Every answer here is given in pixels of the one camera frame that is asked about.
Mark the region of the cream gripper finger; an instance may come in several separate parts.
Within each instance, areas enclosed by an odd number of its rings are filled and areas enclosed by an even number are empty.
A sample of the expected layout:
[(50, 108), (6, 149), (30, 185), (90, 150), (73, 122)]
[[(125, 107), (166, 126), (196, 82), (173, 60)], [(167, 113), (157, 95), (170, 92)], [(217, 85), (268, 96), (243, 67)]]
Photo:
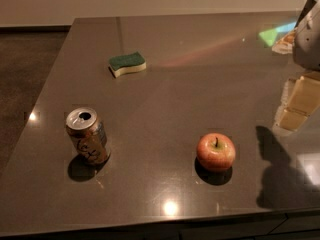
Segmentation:
[(276, 125), (297, 131), (320, 107), (320, 72), (308, 71), (298, 79), (289, 78), (283, 88)]

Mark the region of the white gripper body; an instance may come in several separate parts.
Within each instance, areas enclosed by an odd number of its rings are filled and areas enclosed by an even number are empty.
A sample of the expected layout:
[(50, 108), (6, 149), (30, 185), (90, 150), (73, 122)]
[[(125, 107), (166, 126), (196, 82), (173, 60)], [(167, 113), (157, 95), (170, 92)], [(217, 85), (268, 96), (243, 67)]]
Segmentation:
[(307, 0), (295, 26), (294, 62), (320, 70), (320, 0)]

